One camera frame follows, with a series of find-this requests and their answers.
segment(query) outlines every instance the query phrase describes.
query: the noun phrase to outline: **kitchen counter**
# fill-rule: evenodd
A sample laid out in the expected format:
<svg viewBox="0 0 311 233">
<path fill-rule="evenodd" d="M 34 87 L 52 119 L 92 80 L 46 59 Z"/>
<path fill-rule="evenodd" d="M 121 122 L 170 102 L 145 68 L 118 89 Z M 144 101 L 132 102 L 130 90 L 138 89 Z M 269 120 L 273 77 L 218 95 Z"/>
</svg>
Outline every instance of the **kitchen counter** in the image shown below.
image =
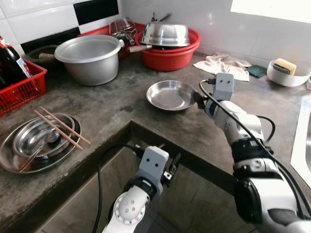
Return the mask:
<svg viewBox="0 0 311 233">
<path fill-rule="evenodd" d="M 18 125 L 36 117 L 33 110 L 43 106 L 53 113 L 75 116 L 81 123 L 84 137 L 92 144 L 80 143 L 84 150 L 75 149 L 61 165 L 44 173 L 17 175 L 0 168 L 0 232 L 5 229 L 6 232 L 12 232 L 10 229 L 14 221 L 21 219 L 26 210 L 34 208 L 48 196 L 50 190 L 68 184 L 66 182 L 70 175 L 129 122 L 152 131 L 224 173 L 231 174 L 233 159 L 226 138 L 202 110 L 194 105 L 185 112 L 168 114 L 151 106 L 145 97 L 149 86 L 169 79 L 187 82 L 199 90 L 200 80 L 213 77 L 192 66 L 204 60 L 204 57 L 195 53 L 186 68 L 159 72 L 146 67 L 140 54 L 134 54 L 120 62 L 116 79 L 96 87 L 81 86 L 65 72 L 48 75 L 45 95 L 0 118 L 0 141 Z M 207 90 L 211 91 L 212 87 L 207 86 Z M 266 77 L 250 77 L 249 83 L 235 81 L 232 101 L 248 113 L 269 117 L 276 123 L 276 133 L 269 145 L 275 156 L 294 173 L 311 201 L 311 190 L 290 166 L 301 98 L 304 95 L 310 95 L 304 85 L 287 88 L 270 82 Z M 271 127 L 268 122 L 263 121 L 262 124 L 266 138 Z"/>
</svg>

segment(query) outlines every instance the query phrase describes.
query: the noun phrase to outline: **red plastic basket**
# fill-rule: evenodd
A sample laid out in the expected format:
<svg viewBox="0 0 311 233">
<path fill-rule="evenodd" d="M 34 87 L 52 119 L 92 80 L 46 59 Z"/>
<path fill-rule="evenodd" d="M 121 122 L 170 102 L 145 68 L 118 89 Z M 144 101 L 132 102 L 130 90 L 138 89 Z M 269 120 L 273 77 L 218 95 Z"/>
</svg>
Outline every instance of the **red plastic basket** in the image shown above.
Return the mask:
<svg viewBox="0 0 311 233">
<path fill-rule="evenodd" d="M 137 28 L 137 32 L 140 33 L 145 29 L 145 25 L 141 24 L 141 23 L 135 23 L 135 26 Z M 102 28 L 98 28 L 86 33 L 82 33 L 80 35 L 78 35 L 78 37 L 80 36 L 85 36 L 85 35 L 110 35 L 110 25 L 104 26 Z M 119 52 L 119 58 L 125 58 L 129 55 L 131 55 L 129 52 L 126 51 L 126 48 L 130 46 L 130 43 L 126 42 L 125 46 L 120 50 Z"/>
<path fill-rule="evenodd" d="M 25 60 L 32 77 L 0 90 L 0 116 L 32 101 L 45 93 L 46 69 Z"/>
</svg>

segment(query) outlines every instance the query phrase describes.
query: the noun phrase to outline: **wine bottle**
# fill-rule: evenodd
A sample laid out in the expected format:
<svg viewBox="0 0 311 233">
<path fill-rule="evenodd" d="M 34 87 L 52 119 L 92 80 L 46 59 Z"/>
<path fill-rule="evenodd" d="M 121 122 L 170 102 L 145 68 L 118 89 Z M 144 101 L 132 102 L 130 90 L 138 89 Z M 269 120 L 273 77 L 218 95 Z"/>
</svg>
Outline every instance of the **wine bottle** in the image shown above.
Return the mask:
<svg viewBox="0 0 311 233">
<path fill-rule="evenodd" d="M 31 72 L 15 49 L 0 36 L 0 63 L 4 79 L 14 84 L 30 78 Z"/>
</svg>

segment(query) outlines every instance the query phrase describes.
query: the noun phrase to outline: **floor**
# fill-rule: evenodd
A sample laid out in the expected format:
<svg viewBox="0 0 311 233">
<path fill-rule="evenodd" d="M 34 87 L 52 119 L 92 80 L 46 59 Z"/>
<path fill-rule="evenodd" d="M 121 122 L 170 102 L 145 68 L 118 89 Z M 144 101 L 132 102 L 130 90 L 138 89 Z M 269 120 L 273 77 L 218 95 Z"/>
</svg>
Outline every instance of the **floor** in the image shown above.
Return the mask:
<svg viewBox="0 0 311 233">
<path fill-rule="evenodd" d="M 177 228 L 160 216 L 151 207 L 147 208 L 146 215 L 137 225 L 135 233 L 181 233 Z"/>
</svg>

